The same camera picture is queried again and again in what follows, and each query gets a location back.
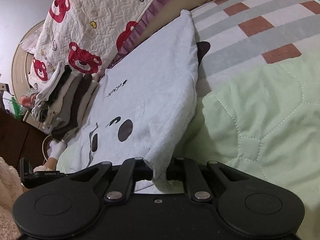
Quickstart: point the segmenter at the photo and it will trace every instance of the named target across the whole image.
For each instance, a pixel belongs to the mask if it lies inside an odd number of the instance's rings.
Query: checkered bed sheet
[[[320,49],[313,0],[214,0],[192,17],[196,42],[211,46],[199,66],[199,97],[240,72]]]

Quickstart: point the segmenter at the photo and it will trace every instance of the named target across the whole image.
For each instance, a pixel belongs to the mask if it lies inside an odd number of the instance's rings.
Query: stack of folded clothes
[[[56,140],[68,140],[81,126],[84,113],[98,85],[97,74],[73,73],[69,65],[57,69],[37,94],[32,117]]]

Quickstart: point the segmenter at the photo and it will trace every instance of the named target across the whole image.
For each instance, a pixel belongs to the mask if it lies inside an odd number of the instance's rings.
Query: screw
[[[210,193],[206,191],[198,191],[195,193],[197,199],[208,199],[210,196]]]
[[[108,199],[115,200],[115,199],[119,199],[121,197],[122,197],[122,193],[119,191],[110,191],[109,193],[107,193]]]

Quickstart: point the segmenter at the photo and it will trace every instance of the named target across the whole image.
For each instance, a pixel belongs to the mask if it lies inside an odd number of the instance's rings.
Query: gray stripe
[[[202,14],[194,17],[193,18],[193,22],[197,23],[197,22],[199,22],[199,21],[201,21],[203,19],[208,18],[212,14],[220,12],[220,11],[224,10],[225,8],[228,8],[228,7],[232,6],[232,5],[235,5],[235,4],[243,2],[243,1],[245,1],[245,0],[229,0],[229,1],[226,1],[226,2],[220,4],[220,5],[216,6],[216,7],[213,7],[211,9],[203,12]]]
[[[247,9],[243,12],[230,16],[227,19],[217,22],[199,31],[197,37],[199,37],[200,41],[203,41],[209,37],[212,37],[218,33],[221,33],[227,29],[230,29],[231,27],[237,26],[240,23],[254,19],[255,17],[261,16],[282,8],[286,8],[294,4],[299,4],[307,1],[311,1],[311,0],[273,0],[267,3],[255,6],[253,8]]]
[[[320,33],[320,15],[299,19],[232,44],[202,59],[199,77],[203,79],[262,53]]]

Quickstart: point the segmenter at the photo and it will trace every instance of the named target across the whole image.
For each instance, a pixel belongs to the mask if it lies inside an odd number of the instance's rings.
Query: green object
[[[12,106],[14,110],[14,115],[17,120],[21,120],[21,115],[19,115],[20,112],[20,105],[17,103],[16,99],[14,97],[11,97],[12,100]]]
[[[291,190],[306,208],[298,231],[320,239],[320,56],[244,73],[198,98],[175,156],[216,160]]]

